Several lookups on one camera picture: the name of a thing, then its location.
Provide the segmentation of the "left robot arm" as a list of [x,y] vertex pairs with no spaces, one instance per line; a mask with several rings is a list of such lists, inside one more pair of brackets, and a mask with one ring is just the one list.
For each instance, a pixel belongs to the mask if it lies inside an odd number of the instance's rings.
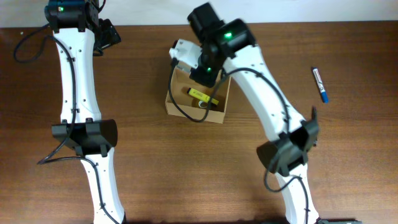
[[60,124],[53,137],[75,152],[88,178],[94,223],[125,223],[114,174],[118,142],[115,120],[103,119],[98,106],[93,58],[121,42],[109,19],[101,19],[98,1],[49,1],[45,17],[57,45],[62,76]]

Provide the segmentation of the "yellow highlighter marker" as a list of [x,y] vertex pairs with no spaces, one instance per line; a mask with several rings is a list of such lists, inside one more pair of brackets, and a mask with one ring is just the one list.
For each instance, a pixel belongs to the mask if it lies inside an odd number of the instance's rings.
[[[210,98],[210,96],[208,96],[205,93],[202,93],[202,92],[200,92],[200,91],[198,91],[198,90],[196,90],[194,88],[189,88],[187,90],[187,94],[192,96],[192,97],[194,97],[194,98],[199,98],[201,100],[206,100],[207,98]],[[214,98],[210,98],[210,102],[213,102],[214,104],[217,104],[217,105],[219,103],[219,101],[214,99]]]

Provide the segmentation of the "blue whiteboard marker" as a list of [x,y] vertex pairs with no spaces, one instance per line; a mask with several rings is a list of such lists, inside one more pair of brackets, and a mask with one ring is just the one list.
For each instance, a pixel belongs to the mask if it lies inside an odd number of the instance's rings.
[[320,96],[321,96],[322,102],[328,103],[328,95],[327,95],[327,92],[326,92],[325,87],[323,85],[322,79],[320,77],[320,73],[318,71],[318,68],[317,67],[312,67],[312,73],[313,73],[313,75],[315,77],[318,89],[320,91]]

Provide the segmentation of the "yellow tape roll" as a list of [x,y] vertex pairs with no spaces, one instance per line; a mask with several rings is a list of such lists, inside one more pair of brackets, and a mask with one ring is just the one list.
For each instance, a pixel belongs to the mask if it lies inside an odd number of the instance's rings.
[[195,98],[195,103],[199,108],[205,109],[208,105],[211,107],[216,107],[217,104],[214,104],[213,102],[209,103],[210,98],[207,98],[206,100],[201,100],[199,98]]

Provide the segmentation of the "cardboard box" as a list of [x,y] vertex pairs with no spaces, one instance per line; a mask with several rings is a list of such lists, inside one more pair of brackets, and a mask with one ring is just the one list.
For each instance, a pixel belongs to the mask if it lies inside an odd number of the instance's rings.
[[[189,88],[194,88],[210,96],[215,88],[208,88],[194,82],[189,78],[189,74],[187,72],[179,69],[177,66],[172,69],[172,77],[169,78],[169,82],[170,91],[167,92],[167,96],[165,99],[167,114],[186,118],[186,116],[181,113],[172,103],[170,97],[171,93],[174,102],[176,102],[176,104],[182,111],[184,111],[193,119],[202,119],[205,115],[206,108],[199,108],[195,103],[195,98],[188,95],[187,90]],[[220,124],[223,123],[226,114],[226,106],[228,103],[230,82],[231,79],[228,78],[218,88],[214,99],[218,100],[219,103],[216,107],[210,108],[205,121]]]

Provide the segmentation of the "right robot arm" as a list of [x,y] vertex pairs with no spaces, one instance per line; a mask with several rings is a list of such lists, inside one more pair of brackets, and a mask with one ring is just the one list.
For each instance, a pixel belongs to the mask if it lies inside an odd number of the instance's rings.
[[319,133],[316,118],[306,120],[271,75],[262,50],[241,19],[225,23],[210,3],[194,8],[187,20],[200,45],[190,78],[217,89],[233,78],[257,113],[268,141],[256,149],[265,167],[264,185],[281,193],[289,223],[318,223],[308,186],[308,152]]

